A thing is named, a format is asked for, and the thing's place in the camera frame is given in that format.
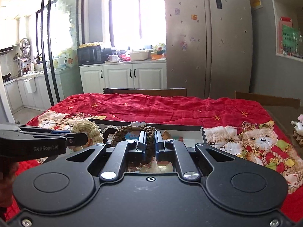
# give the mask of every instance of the green paper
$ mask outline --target green paper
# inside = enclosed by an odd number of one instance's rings
[[[300,31],[292,27],[282,25],[283,51],[286,53],[298,53],[298,39]]]

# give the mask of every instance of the plastic tub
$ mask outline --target plastic tub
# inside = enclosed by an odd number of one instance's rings
[[[131,55],[131,61],[146,60],[148,59],[149,50],[131,51],[130,55]]]

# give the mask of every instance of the door frame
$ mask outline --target door frame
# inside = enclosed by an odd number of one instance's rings
[[[89,42],[89,27],[88,27],[88,0],[84,0],[83,2],[83,20],[84,20],[84,36],[85,40]],[[2,81],[0,81],[0,108],[1,104],[3,105],[3,112],[4,112],[4,117],[1,118],[1,122],[10,122],[10,123],[15,123],[14,117],[12,115],[12,111],[9,107],[9,102],[6,97],[5,89],[4,89],[4,84]]]

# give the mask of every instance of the yellow star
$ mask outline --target yellow star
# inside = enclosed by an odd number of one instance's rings
[[[213,116],[213,118],[215,118],[215,120],[220,121],[220,118],[219,118],[219,116],[217,116],[217,115]]]
[[[243,111],[241,111],[241,113],[242,113],[242,115],[243,115],[243,116],[245,116],[245,117],[247,117],[247,115],[248,115],[248,113],[247,113],[247,112],[243,112]]]

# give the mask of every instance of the refrigerator door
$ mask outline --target refrigerator door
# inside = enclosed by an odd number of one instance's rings
[[[252,64],[249,0],[209,0],[212,22],[210,97],[248,92]]]
[[[204,0],[165,0],[167,87],[204,98],[206,23]]]

